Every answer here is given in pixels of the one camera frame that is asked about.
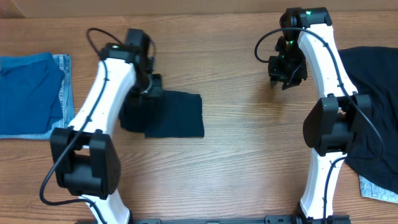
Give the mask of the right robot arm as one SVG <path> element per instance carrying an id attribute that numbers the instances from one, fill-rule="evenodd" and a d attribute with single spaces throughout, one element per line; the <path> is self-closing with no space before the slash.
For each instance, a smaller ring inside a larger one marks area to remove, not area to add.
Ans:
<path id="1" fill-rule="evenodd" d="M 349 223 L 334 215 L 333 196 L 344 159 L 364 129 L 371 99 L 353 85 L 335 45 L 331 17 L 324 7 L 288 8 L 279 21 L 268 73 L 283 89 L 298 86 L 311 72 L 318 101 L 303 122 L 303 137 L 311 149 L 307 184 L 296 215 L 270 215 L 267 223 Z"/>

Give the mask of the dark navy t-shirt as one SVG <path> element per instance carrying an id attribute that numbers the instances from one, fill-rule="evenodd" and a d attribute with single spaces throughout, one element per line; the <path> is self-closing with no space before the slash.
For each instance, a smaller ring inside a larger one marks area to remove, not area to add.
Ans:
<path id="1" fill-rule="evenodd" d="M 123 104 L 119 120 L 123 129 L 146 138 L 203 138 L 202 112 L 199 94 L 165 90 L 161 98 Z"/>

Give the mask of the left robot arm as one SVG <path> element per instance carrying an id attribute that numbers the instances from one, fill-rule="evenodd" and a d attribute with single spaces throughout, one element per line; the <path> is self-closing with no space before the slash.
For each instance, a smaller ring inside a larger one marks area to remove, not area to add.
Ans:
<path id="1" fill-rule="evenodd" d="M 83 202 L 97 223 L 133 223 L 130 209 L 118 192 L 121 163 L 112 142 L 114 126 L 123 104 L 136 106 L 162 97 L 162 80 L 154 74 L 153 40 L 140 29 L 129 29 L 124 42 L 115 39 L 96 53 L 98 71 L 91 90 L 78 114 L 67 128 L 56 128 L 50 137 L 53 167 L 39 191 L 47 205 L 44 190 L 51 176 L 59 187 L 74 196 L 59 205 Z"/>

